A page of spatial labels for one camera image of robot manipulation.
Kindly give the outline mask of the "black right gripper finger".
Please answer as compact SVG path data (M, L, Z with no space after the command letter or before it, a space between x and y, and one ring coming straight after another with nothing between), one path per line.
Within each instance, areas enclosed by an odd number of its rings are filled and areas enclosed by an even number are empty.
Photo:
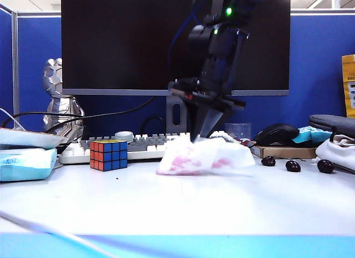
M209 106L202 106L200 110L199 134L203 138L207 138L224 116L224 112Z
M201 133L203 127L205 107L195 103L186 103L186 107L190 121L190 139L191 141L194 141Z

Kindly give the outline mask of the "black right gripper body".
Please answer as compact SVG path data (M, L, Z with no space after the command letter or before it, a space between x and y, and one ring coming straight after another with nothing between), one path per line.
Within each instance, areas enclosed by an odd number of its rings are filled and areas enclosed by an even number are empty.
M170 82L169 91L190 104L205 104L221 111L244 109L245 102L230 97L238 62L237 55L211 55L205 59L198 77Z

